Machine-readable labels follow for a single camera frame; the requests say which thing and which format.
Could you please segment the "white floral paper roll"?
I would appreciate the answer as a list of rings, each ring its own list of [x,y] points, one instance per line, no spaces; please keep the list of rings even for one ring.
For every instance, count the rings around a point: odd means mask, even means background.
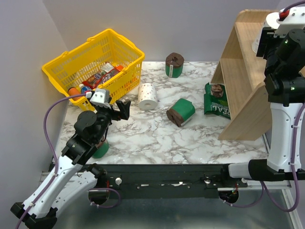
[[[157,91],[152,83],[141,83],[138,87],[138,106],[142,110],[153,110],[157,107]]]
[[[259,33],[256,36],[256,39],[252,43],[252,50],[255,54],[257,54],[258,47],[259,47],[259,42],[261,39],[261,34],[263,28],[270,27],[271,29],[277,30],[281,24],[279,21],[279,13],[278,12],[273,12],[267,15],[265,21],[263,22],[263,25],[259,31]]]

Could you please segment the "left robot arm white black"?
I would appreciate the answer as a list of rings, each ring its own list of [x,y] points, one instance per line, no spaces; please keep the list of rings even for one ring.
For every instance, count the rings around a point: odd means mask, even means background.
[[[128,120],[129,100],[116,101],[118,110],[111,105],[96,107],[96,112],[84,111],[74,125],[75,134],[67,141],[62,155],[38,189],[25,201],[14,203],[11,212],[29,229],[51,229],[69,204],[91,188],[105,185],[106,172],[97,164],[90,165],[74,182],[70,179],[97,151],[97,145],[106,139],[112,121]]]

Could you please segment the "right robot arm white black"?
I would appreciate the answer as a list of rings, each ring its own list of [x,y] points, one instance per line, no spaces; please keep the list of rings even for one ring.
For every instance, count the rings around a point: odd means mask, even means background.
[[[229,164],[219,175],[230,187],[237,178],[256,181],[304,180],[299,149],[305,113],[305,31],[291,29],[280,37],[263,28],[256,55],[266,60],[265,88],[272,113],[272,141],[267,159]]]

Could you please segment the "green wrapped roll near left arm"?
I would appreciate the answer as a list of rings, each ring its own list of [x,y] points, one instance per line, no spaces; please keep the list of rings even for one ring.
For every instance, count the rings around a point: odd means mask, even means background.
[[[97,147],[97,150],[92,155],[92,157],[95,159],[102,158],[109,150],[109,143],[107,139],[103,142],[100,142],[99,144],[96,144],[95,146]]]

